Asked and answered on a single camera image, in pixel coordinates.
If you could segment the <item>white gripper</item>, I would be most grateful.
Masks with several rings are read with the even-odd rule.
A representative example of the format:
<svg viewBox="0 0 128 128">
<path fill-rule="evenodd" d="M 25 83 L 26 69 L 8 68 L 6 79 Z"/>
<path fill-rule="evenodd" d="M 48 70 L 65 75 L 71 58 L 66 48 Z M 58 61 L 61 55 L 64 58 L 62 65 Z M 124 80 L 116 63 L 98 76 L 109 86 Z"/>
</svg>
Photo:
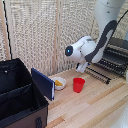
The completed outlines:
<svg viewBox="0 0 128 128">
<path fill-rule="evenodd" d="M 78 63 L 76 67 L 76 71 L 80 73 L 84 73 L 88 63 Z"/>
</svg>

